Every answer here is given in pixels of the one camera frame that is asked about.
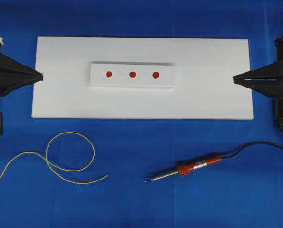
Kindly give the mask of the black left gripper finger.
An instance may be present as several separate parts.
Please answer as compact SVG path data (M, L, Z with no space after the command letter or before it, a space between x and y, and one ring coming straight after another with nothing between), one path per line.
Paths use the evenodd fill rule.
M43 78L0 78L0 97L5 97L14 90L42 80Z
M0 53L0 73L13 73L43 78L43 74Z

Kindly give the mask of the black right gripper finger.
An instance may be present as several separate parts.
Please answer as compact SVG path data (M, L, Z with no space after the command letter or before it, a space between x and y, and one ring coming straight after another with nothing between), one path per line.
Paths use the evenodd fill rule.
M283 98L283 81L234 80L235 84L250 88L270 98Z
M250 70L234 76L233 79L283 79L283 62L275 62L256 70Z

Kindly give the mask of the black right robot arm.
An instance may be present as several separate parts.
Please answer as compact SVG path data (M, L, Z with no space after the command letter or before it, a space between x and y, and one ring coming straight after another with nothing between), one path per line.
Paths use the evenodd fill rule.
M275 99L274 121L283 131L283 36L277 39L276 61L233 77L233 82Z

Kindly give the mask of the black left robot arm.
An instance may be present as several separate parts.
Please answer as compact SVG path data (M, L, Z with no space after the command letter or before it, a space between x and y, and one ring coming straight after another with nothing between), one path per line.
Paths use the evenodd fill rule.
M0 36L0 97L21 87L43 80L43 74L1 53L4 40Z

